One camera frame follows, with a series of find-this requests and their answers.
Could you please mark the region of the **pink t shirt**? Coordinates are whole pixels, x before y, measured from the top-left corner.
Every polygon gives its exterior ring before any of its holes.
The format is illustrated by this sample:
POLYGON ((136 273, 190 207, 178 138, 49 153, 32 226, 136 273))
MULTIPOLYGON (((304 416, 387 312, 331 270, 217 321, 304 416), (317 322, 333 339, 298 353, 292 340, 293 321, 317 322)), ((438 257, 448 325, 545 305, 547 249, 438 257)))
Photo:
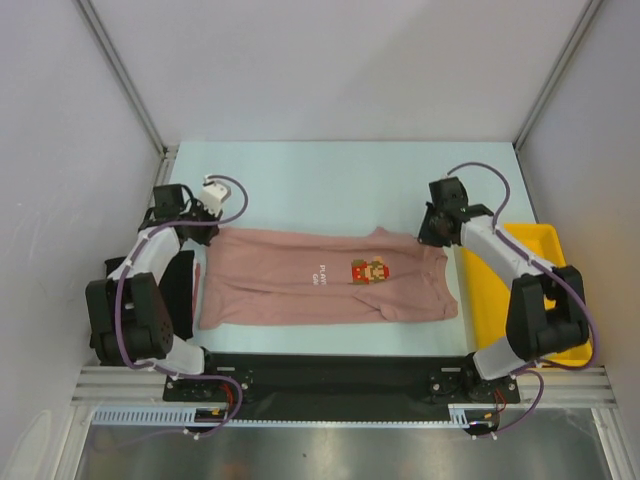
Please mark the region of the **pink t shirt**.
POLYGON ((207 250, 199 326, 318 326, 452 319, 446 253, 378 227, 325 236, 228 227, 207 250))

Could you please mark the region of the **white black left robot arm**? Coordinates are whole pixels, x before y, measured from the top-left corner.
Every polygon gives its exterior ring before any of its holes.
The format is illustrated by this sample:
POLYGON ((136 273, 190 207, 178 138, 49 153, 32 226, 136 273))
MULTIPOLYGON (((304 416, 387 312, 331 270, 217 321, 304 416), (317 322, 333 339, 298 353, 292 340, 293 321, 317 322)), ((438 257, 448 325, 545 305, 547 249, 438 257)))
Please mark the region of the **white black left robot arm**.
POLYGON ((130 253, 106 261, 105 278, 85 289, 101 364, 187 375, 187 389, 202 400, 219 392, 220 374, 189 341, 202 310, 206 248, 230 195, 215 180, 198 195, 182 184, 154 188, 130 253))

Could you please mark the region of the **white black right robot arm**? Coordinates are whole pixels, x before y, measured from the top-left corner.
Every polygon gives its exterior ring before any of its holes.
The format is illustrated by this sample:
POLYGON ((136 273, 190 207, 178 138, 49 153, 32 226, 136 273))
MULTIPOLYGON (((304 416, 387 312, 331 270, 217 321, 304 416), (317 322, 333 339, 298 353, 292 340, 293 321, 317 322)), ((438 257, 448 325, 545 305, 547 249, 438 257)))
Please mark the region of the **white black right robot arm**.
POLYGON ((458 178, 434 181, 429 191, 418 241, 471 251, 510 292, 505 334, 476 351, 474 368, 461 376, 469 399, 484 401, 496 391, 498 378, 588 343, 589 312, 576 268, 558 267, 525 247, 499 226, 488 207, 469 203, 458 178))

